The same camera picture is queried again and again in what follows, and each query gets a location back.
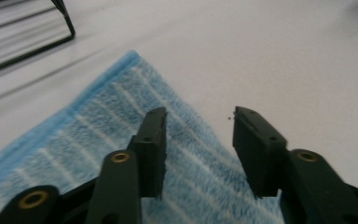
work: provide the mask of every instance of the white stripe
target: white stripe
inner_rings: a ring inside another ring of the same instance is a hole
[[[166,100],[164,100],[163,98],[161,98],[161,96],[154,90],[154,88],[150,85],[149,81],[146,80],[143,76],[138,75],[138,73],[135,73],[136,76],[138,76],[139,79],[142,80],[142,82],[147,86],[147,88],[153,93],[153,95],[163,104],[166,105],[167,110],[169,110],[171,113],[171,115],[174,116],[174,119],[177,120],[179,122],[179,124],[185,128],[185,124],[183,123],[183,120],[177,115],[176,110],[173,110],[171,108],[171,106],[169,104],[167,104],[168,102],[166,102]],[[194,137],[194,139],[199,142],[201,144],[201,146],[203,148],[205,148],[206,150],[208,150],[209,152],[211,152],[218,160],[220,160],[222,163],[224,163],[226,166],[230,167],[231,169],[233,169],[234,171],[242,174],[243,170],[238,167],[238,166],[233,166],[232,162],[230,162],[226,157],[221,156],[220,154],[218,154],[215,150],[211,150],[210,147],[206,146],[205,143],[198,137],[197,134],[194,133],[193,130],[191,129],[187,129],[191,135]]]
[[[124,119],[120,118],[117,114],[115,114],[115,112],[111,109],[109,109],[106,104],[104,104],[103,102],[99,101],[98,99],[94,99],[93,102],[101,107],[102,109],[104,109],[113,119],[115,119],[117,122],[121,123],[122,126],[127,127],[129,129],[131,129],[132,132],[135,132],[137,130],[135,130],[134,127],[132,127],[132,125],[130,125],[128,122],[126,122]]]
[[[79,183],[77,183],[71,176],[70,173],[68,173],[64,167],[62,167],[51,155],[50,153],[47,151],[47,149],[45,147],[40,149],[40,152],[42,153],[42,155],[44,155],[46,157],[46,159],[51,163],[51,165],[56,168],[65,178],[66,180],[72,185],[72,189],[74,187],[79,186]]]
[[[180,208],[178,207],[173,201],[172,199],[169,197],[169,195],[164,195],[163,196],[164,199],[163,199],[163,202],[165,202],[173,211],[175,211],[177,214],[179,214],[180,218],[181,219],[184,219],[185,222],[184,223],[196,223],[194,222],[190,217],[188,217],[186,215],[186,213]]]
[[[200,190],[200,188],[197,188],[197,186],[193,182],[191,182],[187,178],[185,178],[182,175],[182,172],[178,171],[177,168],[173,164],[171,164],[168,161],[165,161],[165,164],[168,167],[171,167],[170,171],[174,171],[176,173],[175,177],[178,177],[176,179],[181,179],[184,182],[186,182],[194,191],[196,191],[199,194],[199,196],[204,198],[204,200],[207,202],[207,204],[209,204],[215,210],[215,212],[221,213],[224,210],[224,208],[219,207],[217,201],[213,197],[208,197],[209,195],[205,194],[205,192],[202,192]],[[239,220],[237,220],[233,216],[231,216],[231,214],[228,212],[228,210],[225,210],[224,216],[228,220],[230,220],[230,223],[241,223]]]
[[[199,167],[201,167],[203,170],[205,170],[207,173],[210,174],[210,176],[213,178],[213,180],[218,184],[221,185],[222,187],[226,188],[228,191],[230,191],[230,193],[232,195],[235,195],[239,198],[244,199],[247,203],[251,204],[253,207],[258,208],[262,213],[264,213],[266,216],[271,217],[272,219],[274,219],[275,222],[282,222],[282,220],[275,216],[275,214],[271,213],[269,210],[267,210],[267,208],[263,205],[261,205],[260,203],[257,203],[253,198],[250,198],[248,196],[246,196],[243,192],[236,192],[234,189],[230,188],[229,186],[221,183],[221,181],[212,174],[211,170],[209,169],[208,166],[206,166],[205,164],[202,163],[202,161],[200,161],[195,155],[192,155],[188,152],[188,150],[186,150],[185,148],[182,148],[179,146],[179,144],[176,144],[176,146],[178,148],[180,148],[180,150],[190,159],[192,160],[194,163],[196,163]]]
[[[95,134],[97,134],[100,138],[102,138],[107,145],[116,149],[118,146],[103,132],[97,130],[90,122],[86,121],[81,115],[76,116],[76,119],[79,120],[81,123],[86,125],[90,130],[92,130]]]
[[[78,142],[73,139],[72,137],[70,137],[68,134],[66,134],[65,132],[59,132],[59,135],[63,138],[65,138],[66,140],[69,141],[69,143],[71,145],[74,145],[77,149],[79,149],[79,152],[83,155],[84,158],[86,158],[87,161],[91,162],[92,166],[94,166],[94,168],[96,170],[100,169],[100,165],[99,163],[95,160],[95,158],[88,153],[88,151],[81,146],[80,144],[78,144]]]
[[[127,91],[121,88],[116,82],[112,82],[112,86],[123,94],[124,98],[126,98],[126,100],[136,110],[136,112],[138,112],[140,116],[145,115],[145,112],[136,104],[135,100],[127,93]]]
[[[22,168],[17,168],[15,171],[22,177],[25,182],[27,182],[30,187],[37,186],[36,182],[34,182],[33,179]]]

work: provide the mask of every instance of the white table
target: white table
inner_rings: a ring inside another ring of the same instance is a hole
[[[135,49],[227,149],[249,107],[358,187],[358,0],[65,3],[76,40],[0,76],[0,149]]]

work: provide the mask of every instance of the striped towel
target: striped towel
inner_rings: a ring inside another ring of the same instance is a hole
[[[65,193],[97,176],[103,157],[125,149],[145,113],[161,106],[167,173],[162,200],[142,199],[144,223],[282,223],[278,200],[254,198],[238,158],[134,51],[0,152],[0,210],[24,189]]]

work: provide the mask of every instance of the microfiber cloth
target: microfiber cloth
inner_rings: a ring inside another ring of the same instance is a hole
[[[167,173],[162,199],[142,199],[143,223],[283,223],[278,200],[255,199],[239,159],[134,51],[0,152],[0,211],[30,187],[63,194],[96,177],[104,156],[125,149],[146,112],[162,106]]]

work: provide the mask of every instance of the screw hole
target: screw hole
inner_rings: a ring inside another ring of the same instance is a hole
[[[310,152],[299,152],[297,156],[303,161],[317,161],[318,158]]]
[[[130,159],[130,155],[124,152],[115,154],[111,160],[112,162],[124,162]]]
[[[29,209],[37,207],[48,198],[48,194],[43,190],[37,190],[27,194],[19,202],[19,208]]]

